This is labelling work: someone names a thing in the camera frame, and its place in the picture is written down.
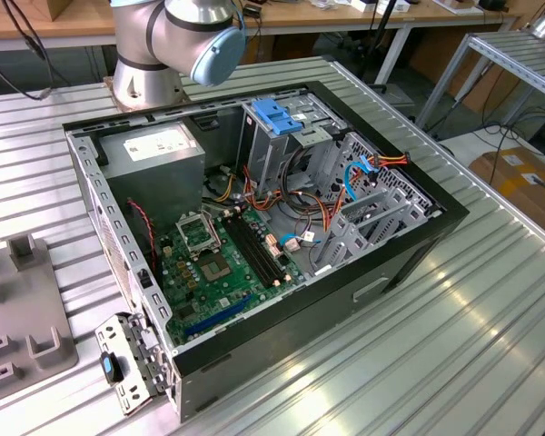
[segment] sticker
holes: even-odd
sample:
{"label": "sticker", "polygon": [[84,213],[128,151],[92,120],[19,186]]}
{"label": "sticker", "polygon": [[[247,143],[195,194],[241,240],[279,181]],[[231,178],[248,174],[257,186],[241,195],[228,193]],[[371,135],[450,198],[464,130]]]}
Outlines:
{"label": "sticker", "polygon": [[188,141],[177,130],[168,130],[159,134],[148,134],[147,136],[128,139],[124,142],[124,147],[131,159],[136,162],[195,147],[195,143]]}
{"label": "sticker", "polygon": [[325,265],[318,272],[316,272],[315,275],[323,274],[326,271],[329,271],[330,269],[331,269],[330,265]]}
{"label": "sticker", "polygon": [[305,232],[304,235],[302,236],[304,241],[306,241],[308,243],[312,243],[312,240],[313,240],[314,237],[315,237],[314,232]]}
{"label": "sticker", "polygon": [[538,175],[536,175],[535,173],[526,173],[526,174],[521,174],[521,175],[530,184],[537,184],[535,179],[538,179],[540,182],[542,182],[541,178]]}
{"label": "sticker", "polygon": [[502,158],[507,161],[507,164],[511,166],[517,166],[517,165],[524,165],[525,163],[519,159],[519,156],[516,154],[507,154],[505,156],[502,156]]}

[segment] blue pcie slot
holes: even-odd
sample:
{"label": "blue pcie slot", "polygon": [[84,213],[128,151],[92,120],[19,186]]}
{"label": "blue pcie slot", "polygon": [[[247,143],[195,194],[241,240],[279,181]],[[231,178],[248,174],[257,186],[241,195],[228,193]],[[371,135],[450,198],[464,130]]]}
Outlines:
{"label": "blue pcie slot", "polygon": [[236,313],[242,312],[244,310],[244,307],[246,307],[246,304],[248,304],[248,302],[252,299],[252,297],[253,297],[252,294],[246,295],[239,302],[224,309],[223,311],[218,312],[215,315],[212,315],[210,318],[207,318],[203,321],[198,322],[197,324],[194,324],[191,327],[186,328],[184,330],[185,334],[187,336],[190,336],[191,334],[199,333],[201,331],[209,329],[210,327],[213,327],[218,322],[224,321],[226,318],[230,318],[231,316],[234,316]]}

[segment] wooden table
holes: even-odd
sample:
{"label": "wooden table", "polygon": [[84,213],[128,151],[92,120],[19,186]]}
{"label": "wooden table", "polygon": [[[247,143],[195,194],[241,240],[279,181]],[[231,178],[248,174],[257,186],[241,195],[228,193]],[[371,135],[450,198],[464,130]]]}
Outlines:
{"label": "wooden table", "polygon": [[[386,28],[399,29],[386,56],[377,83],[384,84],[400,52],[416,27],[452,25],[501,24],[508,30],[517,11],[508,14],[486,12],[484,15],[454,15],[431,0],[421,0],[405,14],[393,14]],[[263,6],[262,35],[286,35],[320,32],[337,32],[368,29],[372,13],[362,13],[346,5],[323,11],[302,0],[299,4],[269,3]],[[374,28],[381,17],[376,15]],[[257,24],[247,18],[248,34],[254,35]],[[74,0],[53,22],[33,21],[36,32],[44,38],[46,47],[112,45],[115,43],[114,21],[108,0]],[[0,14],[0,51],[26,49],[14,27],[4,14]]]}

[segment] chip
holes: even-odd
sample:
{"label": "chip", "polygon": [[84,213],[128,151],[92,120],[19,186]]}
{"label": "chip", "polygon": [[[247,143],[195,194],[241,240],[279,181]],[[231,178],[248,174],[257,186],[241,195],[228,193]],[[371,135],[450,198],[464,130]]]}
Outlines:
{"label": "chip", "polygon": [[197,264],[208,282],[215,282],[232,272],[226,259],[220,253],[206,254],[198,260]]}
{"label": "chip", "polygon": [[191,304],[184,306],[182,309],[178,309],[178,316],[181,319],[187,318],[188,316],[194,315],[196,311],[193,309]]}

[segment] cardboard box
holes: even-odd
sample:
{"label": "cardboard box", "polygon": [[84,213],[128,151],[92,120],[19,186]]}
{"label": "cardboard box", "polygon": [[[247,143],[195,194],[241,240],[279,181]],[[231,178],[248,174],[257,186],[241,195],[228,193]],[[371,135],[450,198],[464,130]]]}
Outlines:
{"label": "cardboard box", "polygon": [[[471,163],[471,170],[488,182],[496,153],[486,153]],[[492,187],[521,212],[545,229],[545,163],[527,148],[500,151]]]}
{"label": "cardboard box", "polygon": [[[22,12],[29,20],[54,21],[72,1],[73,0],[16,0],[16,4],[22,9]],[[1,0],[0,12],[5,14]]]}

